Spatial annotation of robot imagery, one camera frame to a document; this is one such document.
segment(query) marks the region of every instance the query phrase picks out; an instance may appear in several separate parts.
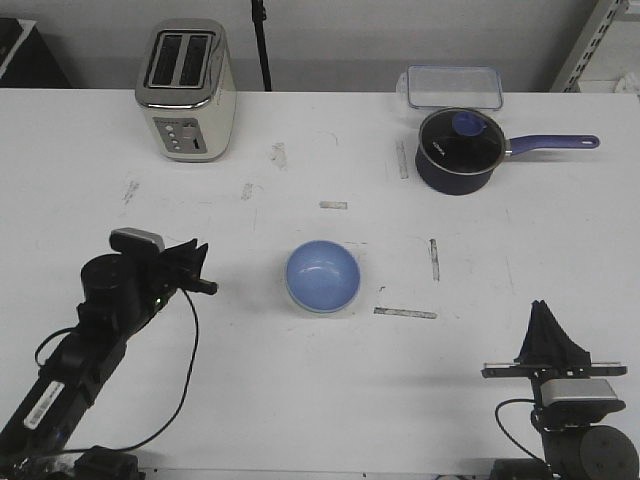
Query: black cable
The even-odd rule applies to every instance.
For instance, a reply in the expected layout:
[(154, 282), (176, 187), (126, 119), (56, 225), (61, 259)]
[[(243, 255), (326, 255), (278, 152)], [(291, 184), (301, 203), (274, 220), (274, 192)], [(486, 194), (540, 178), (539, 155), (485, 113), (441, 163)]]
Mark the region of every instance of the black cable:
[(60, 330), (58, 330), (57, 332), (53, 332), (51, 335), (49, 335), (47, 338), (45, 338), (42, 343), (38, 346), (38, 348), (36, 348), (35, 354), (34, 354), (34, 358), (36, 360), (36, 365), (38, 365), (39, 367), (43, 367), (44, 364), (40, 363), (40, 360), (38, 360), (38, 355), (40, 355), (40, 352), (42, 352), (42, 349), (44, 347), (47, 346), (47, 344), (53, 340), (56, 337), (59, 337), (60, 335), (64, 335), (65, 333), (70, 333), (72, 332), (74, 329), (74, 327), (67, 327), (67, 328), (61, 328)]
[(542, 458), (534, 455), (533, 453), (531, 453), (529, 450), (527, 450), (525, 447), (522, 446), (521, 443), (519, 443), (515, 438), (513, 438), (513, 436), (511, 436), (511, 434), (507, 431), (507, 429), (504, 427), (504, 425), (502, 425), (502, 422), (500, 421), (500, 409), (506, 405), (512, 404), (512, 403), (533, 403), (535, 404), (535, 400), (532, 400), (530, 398), (512, 398), (510, 400), (505, 400), (504, 402), (500, 402), (498, 404), (498, 406), (496, 407), (495, 411), (494, 411), (494, 416), (496, 417), (496, 422), (498, 423), (498, 426), (500, 427), (500, 430), (502, 430), (502, 433), (504, 433), (507, 438), (509, 440), (511, 440), (513, 442), (513, 444), (518, 447), (520, 450), (522, 450), (524, 453), (526, 453), (527, 455), (529, 455), (531, 458), (533, 458), (534, 460), (538, 460), (539, 462), (542, 462), (545, 465), (548, 465), (547, 462), (545, 462)]
[(267, 11), (263, 0), (251, 0), (251, 20), (256, 31), (258, 55), (260, 56), (260, 68), (262, 70), (262, 82), (264, 91), (271, 92), (271, 72), (269, 70), (269, 56), (267, 55), (267, 42), (264, 38), (263, 22), (267, 19)]
[[(132, 450), (136, 450), (136, 449), (138, 449), (138, 448), (150, 443), (151, 441), (155, 440), (167, 428), (169, 428), (169, 425), (171, 425), (173, 423), (173, 421), (176, 419), (176, 417), (178, 416), (178, 414), (182, 410), (182, 406), (184, 405), (184, 402), (185, 402), (185, 400), (187, 398), (187, 391), (189, 389), (189, 382), (191, 381), (191, 374), (193, 372), (193, 365), (194, 365), (195, 360), (196, 360), (196, 352), (198, 351), (198, 342), (200, 341), (200, 322), (198, 320), (198, 312), (196, 312), (196, 307), (193, 305), (193, 301), (191, 300), (191, 297), (189, 297), (189, 294), (184, 289), (180, 289), (180, 291), (184, 294), (184, 296), (187, 298), (187, 301), (189, 302), (189, 306), (191, 307), (191, 312), (193, 313), (193, 323), (195, 324), (195, 336), (194, 336), (194, 339), (193, 339), (193, 349), (191, 351), (191, 359), (189, 361), (189, 368), (187, 369), (187, 376), (185, 378), (184, 387), (182, 389), (182, 396), (180, 397), (180, 402), (178, 402), (178, 406), (177, 406), (176, 410), (173, 412), (173, 415), (171, 415), (171, 417), (169, 417), (169, 420), (167, 420), (165, 422), (165, 424), (162, 427), (160, 427), (158, 429), (158, 431), (156, 431), (153, 435), (150, 435), (149, 437), (145, 438), (144, 440), (136, 443), (135, 445), (131, 445), (129, 447), (110, 448), (109, 450), (111, 450), (113, 452), (130, 452)], [(88, 449), (88, 448), (62, 450), (61, 452), (58, 452), (57, 455), (66, 455), (66, 454), (72, 454), (72, 453), (86, 453), (89, 450), (90, 449)]]

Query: toaster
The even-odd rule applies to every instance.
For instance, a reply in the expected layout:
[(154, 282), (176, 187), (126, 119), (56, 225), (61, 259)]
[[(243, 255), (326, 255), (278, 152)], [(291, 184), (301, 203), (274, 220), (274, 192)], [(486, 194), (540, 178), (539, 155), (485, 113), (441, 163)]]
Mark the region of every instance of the toaster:
[(222, 154), (236, 108), (222, 25), (195, 18), (157, 25), (138, 74), (135, 98), (167, 157), (207, 162)]

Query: saucepan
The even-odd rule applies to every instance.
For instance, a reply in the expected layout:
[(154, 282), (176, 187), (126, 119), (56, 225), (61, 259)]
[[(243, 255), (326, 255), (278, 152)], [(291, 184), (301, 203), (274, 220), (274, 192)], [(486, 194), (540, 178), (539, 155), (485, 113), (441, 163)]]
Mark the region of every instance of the saucepan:
[(485, 185), (495, 168), (511, 155), (538, 148), (592, 149), (594, 135), (528, 135), (507, 139), (498, 124), (468, 108), (445, 108), (420, 126), (416, 167), (432, 188), (466, 195)]

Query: purple saucepan handle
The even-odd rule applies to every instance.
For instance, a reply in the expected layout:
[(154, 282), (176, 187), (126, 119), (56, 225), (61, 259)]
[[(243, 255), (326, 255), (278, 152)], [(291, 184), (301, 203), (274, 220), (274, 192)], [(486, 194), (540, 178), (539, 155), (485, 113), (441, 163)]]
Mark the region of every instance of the purple saucepan handle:
[(600, 139), (595, 135), (527, 135), (509, 140), (511, 155), (536, 148), (596, 148)]

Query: white table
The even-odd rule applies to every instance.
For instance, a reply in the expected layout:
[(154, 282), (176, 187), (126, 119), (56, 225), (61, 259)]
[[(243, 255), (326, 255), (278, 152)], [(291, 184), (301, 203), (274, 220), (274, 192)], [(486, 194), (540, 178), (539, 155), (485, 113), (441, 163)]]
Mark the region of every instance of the white table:
[[(130, 91), (0, 90), (0, 106), (0, 418), (35, 381), (35, 347), (76, 323), (81, 267), (132, 226), (168, 246), (208, 242), (203, 277), (220, 284), (194, 297), (189, 397), (138, 453), (144, 466), (487, 473), (496, 457), (523, 456), (494, 406), (531, 391), (480, 370), (517, 356), (535, 299), (594, 360), (629, 366), (610, 379), (627, 409), (604, 423), (640, 445), (635, 96), (507, 94), (492, 114), (507, 136), (602, 144), (514, 157), (463, 197), (419, 178), (417, 124), (392, 94), (241, 93), (228, 151), (205, 164), (159, 154)], [(354, 303), (328, 317), (296, 307), (282, 279), (288, 253), (317, 238), (346, 246), (363, 275)], [(153, 433), (178, 401), (192, 335), (176, 296), (130, 341), (69, 446)], [(503, 417), (542, 453), (528, 406)]]

